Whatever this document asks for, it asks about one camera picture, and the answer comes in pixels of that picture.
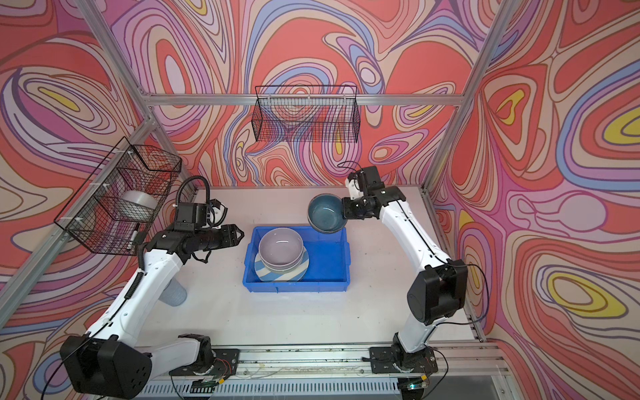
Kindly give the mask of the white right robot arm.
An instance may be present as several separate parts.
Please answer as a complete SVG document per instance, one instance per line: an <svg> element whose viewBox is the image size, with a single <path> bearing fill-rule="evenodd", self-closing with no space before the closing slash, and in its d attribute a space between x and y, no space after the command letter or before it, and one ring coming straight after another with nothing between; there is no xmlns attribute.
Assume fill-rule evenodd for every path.
<svg viewBox="0 0 640 400"><path fill-rule="evenodd" d="M345 186L349 195L342 199L343 218L380 221L398 240L415 270L407 293L410 316L393 337L390 358L396 369L411 372L429 357L429 340L439 326L463 308L468 266L441 250L415 217L402 190L386 186L377 168L352 171Z"/></svg>

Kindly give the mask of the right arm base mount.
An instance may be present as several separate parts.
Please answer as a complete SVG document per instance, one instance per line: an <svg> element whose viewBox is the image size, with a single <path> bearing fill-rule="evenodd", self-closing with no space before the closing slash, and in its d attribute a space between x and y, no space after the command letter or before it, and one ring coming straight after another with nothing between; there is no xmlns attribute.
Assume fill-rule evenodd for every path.
<svg viewBox="0 0 640 400"><path fill-rule="evenodd" d="M431 348L406 353L400 345L371 347L363 358L374 374L421 373L427 376L438 372L438 363Z"/></svg>

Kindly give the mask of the blue plastic bin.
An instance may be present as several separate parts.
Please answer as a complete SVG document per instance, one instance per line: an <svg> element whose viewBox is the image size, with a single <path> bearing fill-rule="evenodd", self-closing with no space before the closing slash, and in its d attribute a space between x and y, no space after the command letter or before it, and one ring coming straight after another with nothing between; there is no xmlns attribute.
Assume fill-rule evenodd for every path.
<svg viewBox="0 0 640 400"><path fill-rule="evenodd" d="M350 285L351 253L345 229L337 233L319 233L310 226L291 226L303 239L310 265L301 281L264 283L254 271L254 260L262 237L275 226L253 230L244 260L243 286L252 293L344 292Z"/></svg>

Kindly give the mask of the grey purple bowl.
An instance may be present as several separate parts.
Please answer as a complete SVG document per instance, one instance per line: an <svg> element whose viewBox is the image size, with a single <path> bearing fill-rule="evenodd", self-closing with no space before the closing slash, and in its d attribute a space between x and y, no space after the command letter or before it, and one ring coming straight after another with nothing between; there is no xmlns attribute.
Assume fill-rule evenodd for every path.
<svg viewBox="0 0 640 400"><path fill-rule="evenodd" d="M301 263L303 239L291 228L275 228L260 240L258 254L268 268L278 272L287 271Z"/></svg>

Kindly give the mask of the clear blue plastic cup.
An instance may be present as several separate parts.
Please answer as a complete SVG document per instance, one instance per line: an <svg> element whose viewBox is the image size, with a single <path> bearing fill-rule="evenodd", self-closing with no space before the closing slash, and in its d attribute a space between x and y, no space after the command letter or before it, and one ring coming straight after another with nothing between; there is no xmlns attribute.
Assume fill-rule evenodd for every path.
<svg viewBox="0 0 640 400"><path fill-rule="evenodd" d="M158 300L171 307L178 307L182 305L188 297L186 288L181 283L172 278L165 289L160 294Z"/></svg>

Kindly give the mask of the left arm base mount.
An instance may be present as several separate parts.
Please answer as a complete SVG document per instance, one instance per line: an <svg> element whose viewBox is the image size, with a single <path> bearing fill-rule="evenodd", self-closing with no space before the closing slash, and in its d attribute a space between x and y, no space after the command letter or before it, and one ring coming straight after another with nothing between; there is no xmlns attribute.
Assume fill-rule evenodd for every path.
<svg viewBox="0 0 640 400"><path fill-rule="evenodd" d="M172 377L229 378L238 371L240 350L238 348L215 348L210 360L196 361L188 366L175 368L168 374Z"/></svg>

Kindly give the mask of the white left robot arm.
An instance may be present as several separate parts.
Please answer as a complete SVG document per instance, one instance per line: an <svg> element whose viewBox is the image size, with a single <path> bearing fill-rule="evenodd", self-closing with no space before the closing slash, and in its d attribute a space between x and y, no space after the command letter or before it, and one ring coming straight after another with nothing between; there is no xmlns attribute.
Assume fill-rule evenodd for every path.
<svg viewBox="0 0 640 400"><path fill-rule="evenodd" d="M113 303L84 335L68 337L60 348L61 365L77 393L133 399L149 380L173 370L212 370L216 356L208 336L182 334L146 348L138 342L155 304L169 303L169 292L178 289L175 277L187 261L240 244L244 233L225 223L227 212L216 199L180 203L173 222L141 246L138 268Z"/></svg>

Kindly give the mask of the dark blue bowl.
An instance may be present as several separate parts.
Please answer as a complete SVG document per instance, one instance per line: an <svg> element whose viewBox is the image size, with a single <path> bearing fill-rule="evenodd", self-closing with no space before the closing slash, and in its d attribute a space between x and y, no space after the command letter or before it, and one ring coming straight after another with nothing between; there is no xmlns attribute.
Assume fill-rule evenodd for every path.
<svg viewBox="0 0 640 400"><path fill-rule="evenodd" d="M341 198L331 193L315 196L308 205L308 222L320 233L337 233L342 230L347 220L343 216Z"/></svg>

